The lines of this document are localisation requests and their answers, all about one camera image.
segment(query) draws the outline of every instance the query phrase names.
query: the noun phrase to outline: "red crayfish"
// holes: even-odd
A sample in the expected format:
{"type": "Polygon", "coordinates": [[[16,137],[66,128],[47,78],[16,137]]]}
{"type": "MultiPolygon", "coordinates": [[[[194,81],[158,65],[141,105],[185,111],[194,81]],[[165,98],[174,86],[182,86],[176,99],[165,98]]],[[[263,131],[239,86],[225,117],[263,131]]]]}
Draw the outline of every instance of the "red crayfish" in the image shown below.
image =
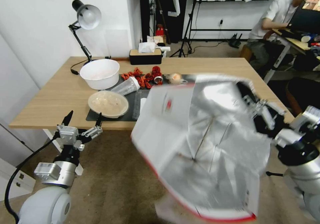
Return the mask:
{"type": "MultiPolygon", "coordinates": [[[[140,85],[140,87],[150,89],[152,85],[149,83],[150,81],[154,80],[155,77],[157,76],[162,76],[160,67],[154,66],[152,68],[151,73],[147,73],[143,75],[143,72],[136,67],[133,72],[128,72],[128,73],[123,73],[121,77],[123,80],[127,80],[129,77],[135,77],[140,85]]],[[[155,85],[162,85],[162,81],[158,82],[155,85]]]]}

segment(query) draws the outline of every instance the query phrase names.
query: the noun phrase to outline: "black lamp arm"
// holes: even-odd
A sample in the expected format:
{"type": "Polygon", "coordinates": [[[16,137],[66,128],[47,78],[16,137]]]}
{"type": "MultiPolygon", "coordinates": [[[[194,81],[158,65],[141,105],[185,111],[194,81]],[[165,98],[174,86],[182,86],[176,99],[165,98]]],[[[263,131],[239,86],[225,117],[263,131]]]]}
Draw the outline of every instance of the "black lamp arm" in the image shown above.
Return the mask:
{"type": "Polygon", "coordinates": [[[76,26],[77,23],[78,22],[76,21],[76,22],[72,23],[71,25],[69,25],[69,29],[72,31],[74,37],[77,39],[77,41],[78,41],[81,49],[83,50],[84,54],[87,56],[88,62],[91,62],[92,61],[91,54],[88,53],[89,52],[88,49],[81,43],[79,37],[76,34],[76,30],[81,28],[80,26],[76,26]]]}

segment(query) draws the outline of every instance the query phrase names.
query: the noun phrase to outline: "table leg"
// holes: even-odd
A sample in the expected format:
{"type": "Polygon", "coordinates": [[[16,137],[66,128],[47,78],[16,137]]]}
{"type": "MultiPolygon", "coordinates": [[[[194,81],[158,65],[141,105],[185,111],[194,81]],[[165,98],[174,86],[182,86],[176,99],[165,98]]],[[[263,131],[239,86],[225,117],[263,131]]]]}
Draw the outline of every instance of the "table leg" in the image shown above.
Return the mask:
{"type": "MultiPolygon", "coordinates": [[[[47,134],[47,136],[49,137],[49,139],[52,139],[52,138],[53,138],[53,134],[51,133],[50,130],[48,130],[48,129],[43,129],[43,131],[44,131],[45,134],[47,134]]],[[[62,151],[62,149],[60,148],[60,145],[59,145],[59,143],[57,142],[57,140],[54,140],[52,143],[53,143],[54,146],[58,149],[59,152],[62,151]]],[[[77,174],[78,176],[81,176],[82,173],[83,173],[83,167],[82,167],[81,164],[79,163],[79,165],[78,165],[77,168],[76,168],[76,174],[77,174]]]]}
{"type": "Polygon", "coordinates": [[[281,54],[278,57],[278,59],[276,60],[276,62],[274,63],[273,67],[268,71],[268,73],[264,77],[263,80],[264,80],[265,83],[268,83],[270,81],[270,79],[272,78],[273,74],[275,73],[275,70],[278,68],[278,66],[282,62],[283,58],[285,57],[285,55],[288,53],[289,49],[290,49],[290,44],[287,44],[284,47],[284,49],[281,52],[281,54]]]}

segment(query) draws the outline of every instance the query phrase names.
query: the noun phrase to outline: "plastic container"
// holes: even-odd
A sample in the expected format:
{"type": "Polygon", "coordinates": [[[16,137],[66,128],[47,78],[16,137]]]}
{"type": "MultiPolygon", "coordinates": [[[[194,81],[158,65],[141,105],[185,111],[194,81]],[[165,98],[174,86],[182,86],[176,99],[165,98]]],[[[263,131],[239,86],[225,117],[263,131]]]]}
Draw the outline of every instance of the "plastic container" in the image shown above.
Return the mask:
{"type": "Polygon", "coordinates": [[[80,76],[92,89],[104,90],[117,84],[119,69],[118,62],[110,59],[100,59],[84,65],[80,70],[80,76]]]}
{"type": "Polygon", "coordinates": [[[131,92],[137,91],[140,89],[140,85],[134,77],[129,77],[129,79],[120,83],[118,86],[111,89],[111,91],[118,93],[120,95],[127,95],[131,92]]]}
{"type": "Polygon", "coordinates": [[[128,100],[112,91],[99,91],[88,99],[88,105],[96,113],[108,118],[118,118],[126,114],[129,109],[128,100]]]}

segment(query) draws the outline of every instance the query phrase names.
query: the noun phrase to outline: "computer monitor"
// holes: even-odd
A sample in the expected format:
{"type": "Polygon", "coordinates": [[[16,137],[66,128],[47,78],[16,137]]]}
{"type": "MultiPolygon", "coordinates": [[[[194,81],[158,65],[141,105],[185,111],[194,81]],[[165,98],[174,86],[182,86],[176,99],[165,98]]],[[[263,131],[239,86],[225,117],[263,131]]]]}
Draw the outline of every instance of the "computer monitor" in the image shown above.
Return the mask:
{"type": "Polygon", "coordinates": [[[288,28],[320,34],[320,0],[304,0],[293,15],[288,28]]]}

